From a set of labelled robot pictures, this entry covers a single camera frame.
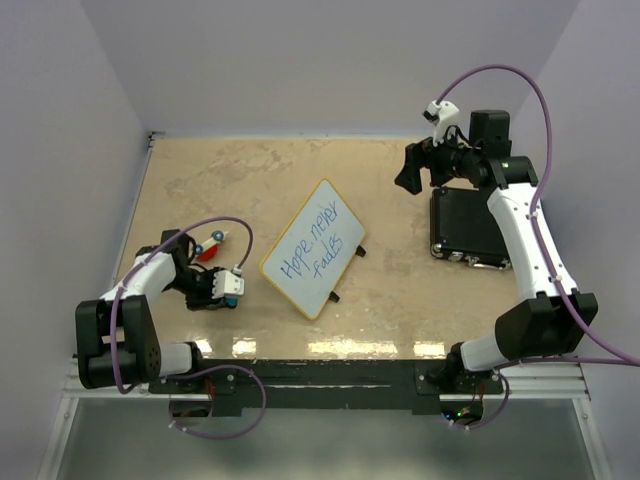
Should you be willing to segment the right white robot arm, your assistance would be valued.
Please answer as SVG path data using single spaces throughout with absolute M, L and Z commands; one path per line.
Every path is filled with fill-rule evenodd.
M 454 345 L 439 375 L 459 393 L 481 372 L 529 357 L 576 349 L 595 318 L 594 294 L 581 292 L 566 271 L 547 226 L 531 160 L 511 153 L 510 116 L 477 110 L 463 135 L 458 108 L 431 103 L 424 117 L 434 134 L 405 149 L 394 182 L 413 195 L 430 173 L 430 253 L 441 260 L 513 270 L 518 303 L 499 316 L 493 331 Z

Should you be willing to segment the blue whiteboard eraser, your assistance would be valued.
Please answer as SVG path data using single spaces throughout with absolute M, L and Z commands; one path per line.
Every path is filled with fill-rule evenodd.
M 236 297 L 225 296 L 222 299 L 222 304 L 224 308 L 234 309 L 237 307 L 238 299 Z

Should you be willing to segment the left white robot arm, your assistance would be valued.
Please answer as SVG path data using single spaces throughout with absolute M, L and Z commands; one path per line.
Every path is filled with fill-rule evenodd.
M 184 295 L 191 311 L 234 306 L 216 288 L 224 270 L 193 266 L 195 240 L 175 230 L 162 233 L 163 248 L 141 248 L 134 265 L 112 290 L 75 310 L 77 368 L 86 389 L 123 389 L 171 376 L 185 392 L 200 390 L 207 368 L 193 342 L 161 344 L 151 304 L 166 290 Z

